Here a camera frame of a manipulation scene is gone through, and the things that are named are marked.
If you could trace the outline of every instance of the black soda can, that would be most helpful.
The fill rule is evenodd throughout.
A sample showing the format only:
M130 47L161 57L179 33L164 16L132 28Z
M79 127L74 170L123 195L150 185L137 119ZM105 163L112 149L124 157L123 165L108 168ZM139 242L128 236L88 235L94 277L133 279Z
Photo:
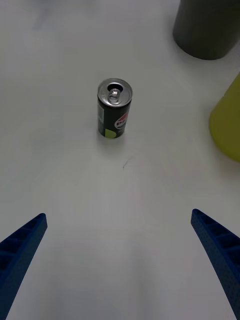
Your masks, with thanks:
M126 127L133 97L131 86L124 80L111 78L97 90L98 131L106 138L120 137Z

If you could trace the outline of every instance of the soda can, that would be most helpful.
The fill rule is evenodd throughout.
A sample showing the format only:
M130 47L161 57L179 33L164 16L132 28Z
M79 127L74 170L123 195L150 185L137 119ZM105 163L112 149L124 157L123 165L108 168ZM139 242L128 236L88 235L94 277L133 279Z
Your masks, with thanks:
M124 131L133 97L131 86L124 80L111 78L97 90L98 130L106 138L120 137Z

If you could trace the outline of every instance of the yellow cylinder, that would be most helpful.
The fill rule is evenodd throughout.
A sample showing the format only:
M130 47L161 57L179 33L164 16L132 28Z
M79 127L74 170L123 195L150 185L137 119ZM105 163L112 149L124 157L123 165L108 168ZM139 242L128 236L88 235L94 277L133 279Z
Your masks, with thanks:
M209 129L217 147L240 162L240 73L212 110Z

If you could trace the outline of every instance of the can lid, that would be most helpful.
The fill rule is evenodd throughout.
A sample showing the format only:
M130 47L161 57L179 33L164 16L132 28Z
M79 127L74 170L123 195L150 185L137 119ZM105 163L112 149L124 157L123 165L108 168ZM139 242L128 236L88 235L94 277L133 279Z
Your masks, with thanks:
M97 90L99 100L109 107L124 107L133 97L131 86L124 80L111 78L100 83Z

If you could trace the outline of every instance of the yellow cup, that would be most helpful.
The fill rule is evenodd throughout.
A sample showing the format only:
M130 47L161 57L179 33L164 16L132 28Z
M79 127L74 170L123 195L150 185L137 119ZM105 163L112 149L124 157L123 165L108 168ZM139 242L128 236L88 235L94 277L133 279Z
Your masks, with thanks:
M240 162L240 73L212 110L209 129L217 147Z

